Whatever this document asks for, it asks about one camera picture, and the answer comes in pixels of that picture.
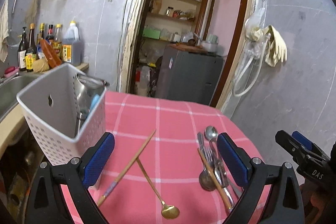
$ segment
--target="pot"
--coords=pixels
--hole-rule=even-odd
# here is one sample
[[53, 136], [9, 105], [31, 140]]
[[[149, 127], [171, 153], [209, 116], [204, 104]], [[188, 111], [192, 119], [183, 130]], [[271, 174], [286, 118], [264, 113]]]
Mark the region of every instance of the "pot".
[[207, 41], [202, 41], [201, 46], [203, 49], [207, 50], [208, 52], [217, 52], [218, 44], [217, 43], [210, 43]]

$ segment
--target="pink wall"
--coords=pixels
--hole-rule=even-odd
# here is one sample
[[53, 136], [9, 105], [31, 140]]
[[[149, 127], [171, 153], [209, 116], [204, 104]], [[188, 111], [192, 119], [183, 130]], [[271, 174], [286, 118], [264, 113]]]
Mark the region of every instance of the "pink wall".
[[209, 34], [218, 36], [219, 55], [227, 55], [238, 17], [240, 0], [215, 0]]

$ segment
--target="pink soap dish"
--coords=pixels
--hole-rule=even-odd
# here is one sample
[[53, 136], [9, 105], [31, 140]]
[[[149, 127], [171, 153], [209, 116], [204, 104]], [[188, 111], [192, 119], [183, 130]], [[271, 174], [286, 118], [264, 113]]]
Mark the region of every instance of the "pink soap dish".
[[5, 70], [5, 78], [9, 78], [12, 75], [16, 74], [17, 72], [19, 72], [19, 68], [18, 67], [9, 67]]

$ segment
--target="glass jar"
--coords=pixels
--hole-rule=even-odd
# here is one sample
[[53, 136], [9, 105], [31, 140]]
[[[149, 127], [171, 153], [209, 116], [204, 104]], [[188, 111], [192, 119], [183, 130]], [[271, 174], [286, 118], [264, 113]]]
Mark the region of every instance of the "glass jar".
[[166, 10], [166, 16], [167, 17], [171, 17], [173, 16], [173, 12], [174, 12], [174, 7], [168, 7], [167, 10]]

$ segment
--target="blue gripper pad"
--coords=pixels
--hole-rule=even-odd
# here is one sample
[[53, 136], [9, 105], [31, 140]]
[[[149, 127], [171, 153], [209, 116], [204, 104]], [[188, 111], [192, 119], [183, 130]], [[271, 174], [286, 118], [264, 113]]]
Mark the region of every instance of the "blue gripper pad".
[[235, 148], [233, 148], [228, 139], [233, 143], [226, 133], [222, 133], [218, 136], [218, 152], [229, 168], [236, 184], [240, 187], [246, 188], [250, 179], [248, 167], [243, 163], [242, 159], [238, 155], [239, 148], [236, 145]]
[[84, 169], [83, 185], [87, 189], [95, 185], [115, 146], [113, 134], [109, 134]]
[[301, 143], [301, 145], [303, 145], [306, 149], [312, 151], [313, 149], [312, 142], [308, 140], [305, 136], [303, 136], [301, 133], [299, 133], [298, 131], [294, 131], [292, 137], [299, 143]]

